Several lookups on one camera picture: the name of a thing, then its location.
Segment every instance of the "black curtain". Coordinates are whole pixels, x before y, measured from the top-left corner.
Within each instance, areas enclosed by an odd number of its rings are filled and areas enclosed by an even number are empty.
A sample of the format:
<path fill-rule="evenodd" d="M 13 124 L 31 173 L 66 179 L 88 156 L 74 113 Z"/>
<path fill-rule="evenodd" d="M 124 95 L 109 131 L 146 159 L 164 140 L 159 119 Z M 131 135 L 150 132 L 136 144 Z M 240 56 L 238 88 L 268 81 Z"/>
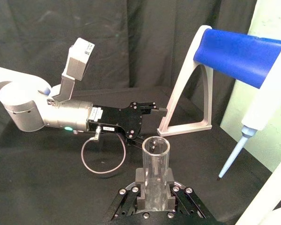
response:
<path fill-rule="evenodd" d="M 203 25 L 247 33 L 256 0 L 0 0 L 0 67 L 60 83 L 78 37 L 96 46 L 76 90 L 170 86 Z M 234 79 L 214 73 L 220 123 Z M 202 109 L 200 70 L 184 94 Z M 1 123 L 7 115 L 0 111 Z"/>

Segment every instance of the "black table surface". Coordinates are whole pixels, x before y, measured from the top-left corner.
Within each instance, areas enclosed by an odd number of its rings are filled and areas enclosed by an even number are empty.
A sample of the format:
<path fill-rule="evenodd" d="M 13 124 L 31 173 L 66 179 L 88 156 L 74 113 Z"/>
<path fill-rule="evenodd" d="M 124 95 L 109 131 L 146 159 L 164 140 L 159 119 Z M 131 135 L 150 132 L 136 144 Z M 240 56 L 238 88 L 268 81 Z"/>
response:
<path fill-rule="evenodd" d="M 170 94 L 170 89 L 156 87 L 80 91 L 74 98 L 118 108 L 132 101 L 166 107 Z M 201 116 L 202 112 L 182 97 L 170 124 L 198 121 Z M 141 135 L 156 135 L 160 121 L 158 114 L 144 115 Z M 25 133 L 8 123 L 0 135 L 0 225 L 100 222 L 117 190 L 135 180 L 135 169 L 142 167 L 142 152 L 128 146 L 126 160 L 116 172 L 92 174 L 80 157 L 81 146 L 90 135 L 48 127 Z M 237 221 L 271 174 L 243 150 L 224 178 L 217 181 L 236 144 L 218 125 L 166 139 L 175 180 L 192 187 L 216 219 L 227 224 Z M 115 167 L 122 156 L 121 143 L 113 134 L 102 135 L 100 143 L 87 145 L 85 152 L 88 165 L 99 171 Z"/>

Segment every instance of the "clear glass cylinder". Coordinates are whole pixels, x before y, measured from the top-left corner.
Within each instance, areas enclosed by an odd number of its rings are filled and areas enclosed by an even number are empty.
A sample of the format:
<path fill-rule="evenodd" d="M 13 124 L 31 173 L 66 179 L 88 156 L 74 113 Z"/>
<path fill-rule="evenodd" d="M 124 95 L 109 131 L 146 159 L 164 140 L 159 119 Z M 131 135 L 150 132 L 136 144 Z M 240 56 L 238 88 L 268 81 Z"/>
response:
<path fill-rule="evenodd" d="M 169 155 L 170 143 L 163 137 L 149 137 L 142 144 L 146 211 L 166 210 Z"/>

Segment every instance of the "screw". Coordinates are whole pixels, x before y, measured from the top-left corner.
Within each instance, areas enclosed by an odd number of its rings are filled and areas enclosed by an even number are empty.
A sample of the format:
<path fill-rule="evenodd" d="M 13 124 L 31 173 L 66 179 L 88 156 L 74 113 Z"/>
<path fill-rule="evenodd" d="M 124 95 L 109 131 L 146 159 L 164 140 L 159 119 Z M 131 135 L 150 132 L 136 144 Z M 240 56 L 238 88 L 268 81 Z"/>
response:
<path fill-rule="evenodd" d="M 178 186 L 174 186 L 174 187 L 173 187 L 173 191 L 177 192 L 177 191 L 179 191 L 179 190 L 180 190 L 180 188 L 179 188 Z"/>
<path fill-rule="evenodd" d="M 187 187 L 187 188 L 185 189 L 185 191 L 190 194 L 190 193 L 192 193 L 192 188 Z"/>
<path fill-rule="evenodd" d="M 138 192 L 138 191 L 139 191 L 139 188 L 138 188 L 138 187 L 133 187 L 133 188 L 132 188 L 132 191 L 133 191 L 133 192 Z"/>
<path fill-rule="evenodd" d="M 142 215 L 142 217 L 144 217 L 145 219 L 148 219 L 148 218 L 150 217 L 150 214 L 147 213 L 147 212 L 145 212 L 145 213 Z"/>
<path fill-rule="evenodd" d="M 172 213 L 172 212 L 168 212 L 168 218 L 170 218 L 170 219 L 173 219 L 174 218 L 174 213 Z"/>
<path fill-rule="evenodd" d="M 126 189 L 122 188 L 120 191 L 119 191 L 120 195 L 123 195 L 126 193 Z"/>

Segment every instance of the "blue padded bar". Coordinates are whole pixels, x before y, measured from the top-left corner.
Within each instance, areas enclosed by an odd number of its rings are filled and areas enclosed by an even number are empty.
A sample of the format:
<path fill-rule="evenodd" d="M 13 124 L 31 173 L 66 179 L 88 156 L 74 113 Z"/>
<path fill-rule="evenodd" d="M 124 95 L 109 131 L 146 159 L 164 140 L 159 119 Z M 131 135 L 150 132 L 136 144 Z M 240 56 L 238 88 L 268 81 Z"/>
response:
<path fill-rule="evenodd" d="M 260 88 L 280 51 L 280 40 L 208 29 L 194 60 Z"/>

